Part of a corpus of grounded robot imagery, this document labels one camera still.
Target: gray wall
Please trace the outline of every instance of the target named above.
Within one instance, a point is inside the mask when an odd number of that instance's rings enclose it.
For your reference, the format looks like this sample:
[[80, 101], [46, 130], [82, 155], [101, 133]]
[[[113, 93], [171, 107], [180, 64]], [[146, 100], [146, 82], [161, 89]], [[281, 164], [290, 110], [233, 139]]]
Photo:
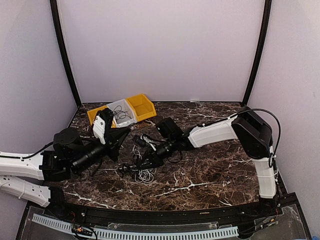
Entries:
[[320, 2], [273, 1], [250, 107], [282, 123], [277, 163], [296, 192], [310, 230], [320, 235]]
[[263, 0], [60, 0], [83, 102], [241, 101]]
[[[0, 151], [32, 153], [76, 111], [49, 0], [0, 1]], [[0, 193], [0, 239], [15, 239], [26, 203]]]

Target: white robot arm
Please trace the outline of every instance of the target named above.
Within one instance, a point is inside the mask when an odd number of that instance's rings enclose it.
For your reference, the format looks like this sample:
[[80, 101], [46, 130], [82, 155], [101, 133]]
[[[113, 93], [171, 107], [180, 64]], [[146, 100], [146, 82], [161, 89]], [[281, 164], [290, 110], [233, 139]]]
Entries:
[[[186, 132], [183, 132], [170, 117], [165, 118], [157, 123], [156, 127], [166, 141], [156, 148], [153, 146], [154, 149], [147, 150], [136, 166], [141, 170], [156, 168], [162, 166], [164, 160], [175, 151], [190, 151], [211, 143], [239, 139], [244, 151], [254, 162], [260, 198], [274, 199], [277, 186], [273, 166], [275, 152], [272, 129], [254, 112], [256, 110], [270, 113], [264, 109], [245, 107], [230, 117], [213, 123], [197, 125]], [[144, 138], [139, 136], [134, 138], [141, 146], [146, 144]]]
[[[0, 152], [0, 190], [43, 207], [63, 203], [64, 194], [59, 188], [36, 185], [18, 177], [57, 182], [69, 179], [71, 172], [79, 175], [104, 156], [117, 161], [120, 146], [130, 129], [111, 129], [113, 113], [109, 109], [98, 112], [96, 118], [93, 130], [98, 139], [87, 145], [76, 129], [66, 128], [36, 153]], [[54, 151], [45, 150], [50, 145]]]

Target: brown marble table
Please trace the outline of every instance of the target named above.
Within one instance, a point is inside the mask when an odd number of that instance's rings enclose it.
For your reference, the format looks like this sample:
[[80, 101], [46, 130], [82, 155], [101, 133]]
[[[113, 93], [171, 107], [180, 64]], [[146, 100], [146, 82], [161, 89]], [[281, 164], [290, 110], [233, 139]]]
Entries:
[[[82, 137], [90, 136], [87, 111], [105, 103], [84, 104], [71, 123]], [[171, 117], [185, 130], [195, 124], [227, 117], [240, 109], [238, 103], [155, 102], [157, 116], [131, 127], [132, 135], [148, 134], [161, 139], [155, 123]], [[183, 153], [179, 163], [166, 161], [157, 169], [151, 183], [138, 183], [117, 169], [131, 163], [134, 147], [129, 135], [120, 149], [118, 162], [107, 157], [94, 177], [85, 171], [82, 177], [61, 182], [45, 182], [63, 189], [66, 201], [85, 206], [137, 211], [181, 211], [235, 206], [258, 201], [259, 185], [255, 167], [238, 140], [206, 145]], [[179, 154], [172, 161], [179, 159]]]

